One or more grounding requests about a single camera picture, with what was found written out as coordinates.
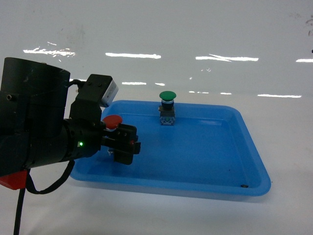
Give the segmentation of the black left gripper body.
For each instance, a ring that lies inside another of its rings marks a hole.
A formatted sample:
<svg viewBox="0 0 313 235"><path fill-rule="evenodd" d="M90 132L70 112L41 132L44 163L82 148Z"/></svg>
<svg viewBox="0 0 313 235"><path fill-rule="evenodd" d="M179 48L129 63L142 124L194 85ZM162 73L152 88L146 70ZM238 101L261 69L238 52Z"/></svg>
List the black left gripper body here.
<svg viewBox="0 0 313 235"><path fill-rule="evenodd" d="M100 101L98 95L79 94L71 104L69 118L64 121L67 151L62 162L91 157L100 150L104 130Z"/></svg>

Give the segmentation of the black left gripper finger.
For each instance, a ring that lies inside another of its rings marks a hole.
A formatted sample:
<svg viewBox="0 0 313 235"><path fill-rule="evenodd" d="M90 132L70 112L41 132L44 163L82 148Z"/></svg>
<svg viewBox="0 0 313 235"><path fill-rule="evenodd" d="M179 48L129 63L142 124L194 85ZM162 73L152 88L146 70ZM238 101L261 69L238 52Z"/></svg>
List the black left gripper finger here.
<svg viewBox="0 0 313 235"><path fill-rule="evenodd" d="M101 145L108 148L115 162L124 165L131 165L134 155L141 149L137 128L126 124L118 124L114 130L104 130Z"/></svg>

